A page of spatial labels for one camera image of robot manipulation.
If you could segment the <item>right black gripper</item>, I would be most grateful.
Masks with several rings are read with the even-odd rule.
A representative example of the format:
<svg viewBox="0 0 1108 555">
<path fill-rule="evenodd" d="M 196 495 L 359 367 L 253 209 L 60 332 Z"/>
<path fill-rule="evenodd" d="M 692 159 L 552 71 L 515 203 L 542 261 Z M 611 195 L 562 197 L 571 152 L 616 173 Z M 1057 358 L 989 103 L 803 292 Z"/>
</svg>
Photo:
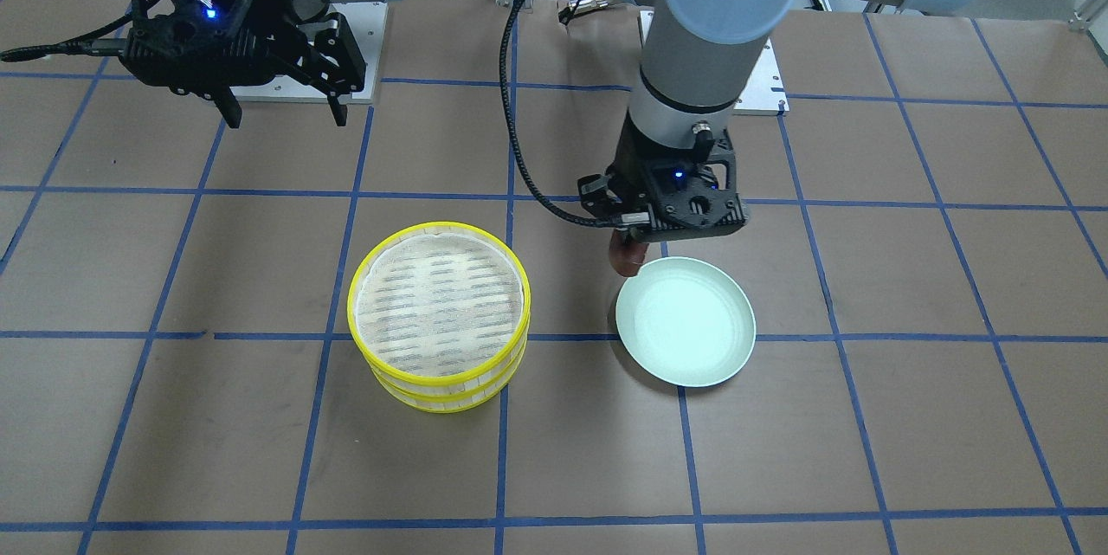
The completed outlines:
<svg viewBox="0 0 1108 555">
<path fill-rule="evenodd" d="M 341 13 L 298 25 L 293 0 L 229 0 L 226 35 L 235 54 L 293 54 L 300 51 L 306 85 L 324 94 L 337 126 L 347 125 L 349 97 L 365 88 L 365 56 Z M 211 88 L 213 102 L 229 129 L 242 129 L 242 104 L 229 86 Z"/>
</svg>

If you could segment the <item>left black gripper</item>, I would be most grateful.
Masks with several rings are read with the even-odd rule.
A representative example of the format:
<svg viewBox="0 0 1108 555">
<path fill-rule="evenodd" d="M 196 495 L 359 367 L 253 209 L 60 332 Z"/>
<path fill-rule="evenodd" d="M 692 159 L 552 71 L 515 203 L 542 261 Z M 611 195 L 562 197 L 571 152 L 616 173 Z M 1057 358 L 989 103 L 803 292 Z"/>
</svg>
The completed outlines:
<svg viewBox="0 0 1108 555">
<path fill-rule="evenodd" d="M 630 119 L 622 121 L 611 175 L 577 179 L 579 204 L 606 223 L 644 223 L 646 204 L 684 189 L 684 152 L 649 138 Z"/>
</svg>

